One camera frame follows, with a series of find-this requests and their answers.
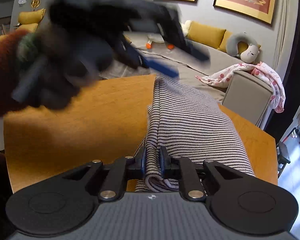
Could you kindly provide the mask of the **red sleeved left forearm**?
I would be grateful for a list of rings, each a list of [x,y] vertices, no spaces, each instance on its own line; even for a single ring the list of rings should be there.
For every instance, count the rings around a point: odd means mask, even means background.
[[[18,85],[20,72],[26,69],[18,49],[29,49],[35,45],[35,33],[26,30],[15,31],[0,39],[0,117],[11,111],[21,111],[27,106],[40,107],[38,98],[32,97],[19,103],[11,97]]]

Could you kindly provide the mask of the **left gloved hand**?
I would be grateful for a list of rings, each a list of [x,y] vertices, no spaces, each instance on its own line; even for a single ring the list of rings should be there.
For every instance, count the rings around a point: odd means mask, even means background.
[[[10,111],[27,106],[64,109],[110,67],[115,53],[101,29],[85,32],[84,25],[111,8],[110,0],[58,0],[51,5],[51,24],[18,43],[19,80]]]

